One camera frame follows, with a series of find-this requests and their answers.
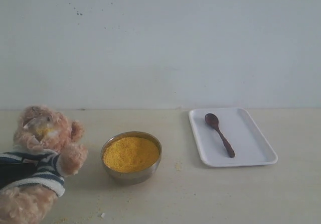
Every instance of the white table surface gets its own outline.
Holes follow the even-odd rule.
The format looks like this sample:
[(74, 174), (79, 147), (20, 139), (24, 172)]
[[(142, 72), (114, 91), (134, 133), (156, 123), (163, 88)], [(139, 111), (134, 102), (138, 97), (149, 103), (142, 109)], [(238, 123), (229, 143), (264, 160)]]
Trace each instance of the white table surface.
[[(89, 148), (78, 175), (44, 224), (50, 223), (319, 223), (321, 109), (249, 110), (279, 160), (260, 167), (208, 168), (200, 160), (188, 112), (73, 110)], [(11, 149), (18, 111), (0, 111), (0, 151)], [(100, 162), (102, 145), (125, 131), (145, 131), (163, 146), (155, 175), (116, 186)]]

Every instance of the navy and white striped shirt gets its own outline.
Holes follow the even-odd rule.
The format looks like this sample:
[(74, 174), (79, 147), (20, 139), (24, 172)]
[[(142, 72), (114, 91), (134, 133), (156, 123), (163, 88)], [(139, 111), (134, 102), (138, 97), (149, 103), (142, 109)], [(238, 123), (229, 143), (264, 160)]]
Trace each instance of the navy and white striped shirt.
[(0, 154), (0, 162), (7, 163), (34, 163), (37, 171), (32, 176), (15, 181), (0, 190), (3, 192), (13, 187), (40, 184), (52, 191), (59, 197), (65, 192), (65, 180), (59, 164), (60, 155), (53, 150), (44, 150), (40, 153), (32, 153), (21, 146), (15, 146), (11, 152)]

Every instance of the brown spoon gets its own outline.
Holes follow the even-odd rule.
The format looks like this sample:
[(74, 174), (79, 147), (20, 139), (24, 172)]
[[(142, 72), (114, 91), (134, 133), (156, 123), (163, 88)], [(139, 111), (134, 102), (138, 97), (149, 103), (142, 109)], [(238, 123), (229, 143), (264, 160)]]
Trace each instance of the brown spoon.
[(232, 146), (230, 145), (230, 143), (227, 141), (227, 139), (224, 137), (224, 135), (220, 131), (219, 119), (216, 117), (216, 115), (214, 115), (214, 114), (205, 115), (205, 122), (219, 133), (227, 153), (229, 154), (229, 156), (231, 158), (234, 158), (235, 157), (234, 150), (232, 149)]

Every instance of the metal bowl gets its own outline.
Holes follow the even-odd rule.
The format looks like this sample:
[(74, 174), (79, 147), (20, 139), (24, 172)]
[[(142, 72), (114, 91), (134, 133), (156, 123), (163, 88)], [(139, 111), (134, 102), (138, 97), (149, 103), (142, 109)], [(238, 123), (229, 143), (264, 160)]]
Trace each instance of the metal bowl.
[[(104, 159), (103, 159), (104, 152), (106, 148), (108, 148), (115, 141), (125, 137), (139, 137), (139, 138), (144, 138), (152, 141), (159, 150), (159, 158), (150, 167), (140, 171), (136, 171), (136, 172), (122, 173), (111, 169), (104, 162)], [(146, 181), (147, 179), (151, 178), (151, 176), (155, 173), (162, 158), (162, 146), (161, 146), (161, 143), (158, 141), (158, 139), (151, 134), (148, 134), (145, 132), (138, 132), (138, 131), (125, 132), (112, 137), (110, 140), (106, 142), (106, 144), (104, 144), (104, 146), (101, 149), (100, 158), (104, 169), (106, 170), (108, 175), (115, 180), (115, 182), (122, 185), (134, 185), (134, 184), (138, 184)]]

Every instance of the rectangular tray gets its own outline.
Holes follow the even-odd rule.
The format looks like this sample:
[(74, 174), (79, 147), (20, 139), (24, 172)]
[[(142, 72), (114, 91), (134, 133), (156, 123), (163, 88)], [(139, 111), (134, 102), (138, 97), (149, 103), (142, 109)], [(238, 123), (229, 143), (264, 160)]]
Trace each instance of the rectangular tray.
[[(231, 144), (235, 157), (230, 158), (218, 133), (205, 123), (206, 114), (219, 119), (222, 134)], [(200, 157), (211, 167), (270, 165), (278, 160), (267, 139), (250, 114), (242, 108), (195, 109), (189, 118)]]

